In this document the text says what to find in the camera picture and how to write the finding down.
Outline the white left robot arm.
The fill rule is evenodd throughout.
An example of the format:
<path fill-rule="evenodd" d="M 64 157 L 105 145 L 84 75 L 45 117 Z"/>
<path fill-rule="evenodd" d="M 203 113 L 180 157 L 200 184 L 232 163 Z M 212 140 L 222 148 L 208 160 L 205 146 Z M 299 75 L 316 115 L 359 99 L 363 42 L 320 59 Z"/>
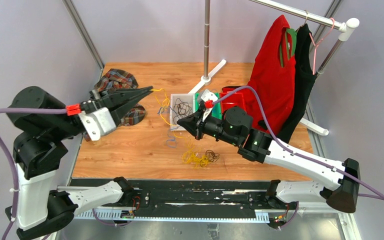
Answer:
<path fill-rule="evenodd" d="M 152 90 L 152 86 L 108 90 L 69 106 L 38 86 L 26 87 L 16 95 L 8 113 L 21 130 L 13 142 L 19 189 L 17 205 L 11 211 L 16 213 L 16 233 L 21 240 L 57 232 L 96 207 L 134 203 L 134 189 L 124 177 L 78 192 L 52 189 L 52 183 L 68 153 L 64 140 L 87 134 L 97 141 L 108 135 Z"/>

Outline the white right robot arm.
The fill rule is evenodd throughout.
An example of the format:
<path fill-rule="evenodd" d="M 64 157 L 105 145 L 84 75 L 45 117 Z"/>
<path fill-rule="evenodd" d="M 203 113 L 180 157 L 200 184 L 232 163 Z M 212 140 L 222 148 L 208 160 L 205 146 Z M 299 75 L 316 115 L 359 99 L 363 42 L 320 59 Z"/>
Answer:
<path fill-rule="evenodd" d="M 266 163 L 292 170 L 310 181 L 272 180 L 265 193 L 274 209 L 292 202 L 326 203 L 344 213 L 354 213 L 360 185 L 359 163 L 351 158 L 331 160 L 276 142 L 270 134 L 252 127 L 252 117 L 240 107 L 225 111 L 221 119 L 206 115 L 200 107 L 177 124 L 197 140 L 205 135 L 238 148 L 237 153 L 251 162 Z"/>

